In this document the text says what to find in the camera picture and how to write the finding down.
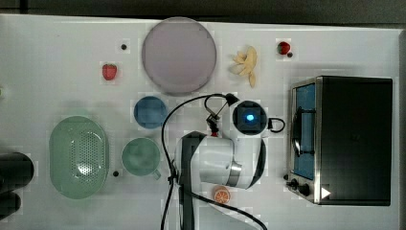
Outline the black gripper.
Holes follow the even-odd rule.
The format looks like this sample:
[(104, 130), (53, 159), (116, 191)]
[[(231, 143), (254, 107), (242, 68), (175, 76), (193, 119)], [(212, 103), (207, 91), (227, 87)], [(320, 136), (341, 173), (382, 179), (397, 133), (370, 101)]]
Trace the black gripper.
[(213, 115), (210, 115), (207, 119), (206, 122), (212, 131), (219, 131), (218, 125), (217, 125), (217, 118), (215, 118)]

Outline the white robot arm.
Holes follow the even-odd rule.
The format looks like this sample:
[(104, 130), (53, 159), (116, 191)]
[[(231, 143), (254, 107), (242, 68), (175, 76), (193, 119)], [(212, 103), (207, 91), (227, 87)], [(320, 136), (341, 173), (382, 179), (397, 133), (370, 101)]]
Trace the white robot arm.
[(203, 183), (248, 189), (261, 178), (266, 163), (262, 134), (268, 117), (253, 101), (231, 103), (222, 115), (220, 137), (199, 131), (183, 136), (177, 144), (174, 167), (180, 195), (182, 230), (203, 230), (196, 197)]

